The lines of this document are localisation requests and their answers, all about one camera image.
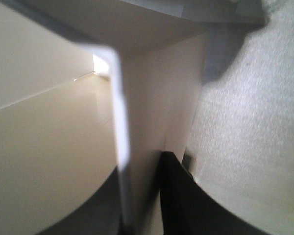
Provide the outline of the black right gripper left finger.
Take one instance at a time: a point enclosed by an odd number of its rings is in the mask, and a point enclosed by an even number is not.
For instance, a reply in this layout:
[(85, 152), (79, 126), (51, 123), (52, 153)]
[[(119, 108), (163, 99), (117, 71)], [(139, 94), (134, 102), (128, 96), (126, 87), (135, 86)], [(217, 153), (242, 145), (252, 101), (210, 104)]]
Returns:
[(40, 235), (122, 235), (118, 171), (78, 209), (39, 232)]

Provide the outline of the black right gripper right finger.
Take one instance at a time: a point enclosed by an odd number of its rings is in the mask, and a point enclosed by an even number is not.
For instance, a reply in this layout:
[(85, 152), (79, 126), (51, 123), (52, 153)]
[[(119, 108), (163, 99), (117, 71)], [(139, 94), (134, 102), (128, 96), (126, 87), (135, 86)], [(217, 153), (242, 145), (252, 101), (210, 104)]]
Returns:
[(166, 235), (263, 235), (203, 191), (172, 152), (159, 161), (160, 201)]

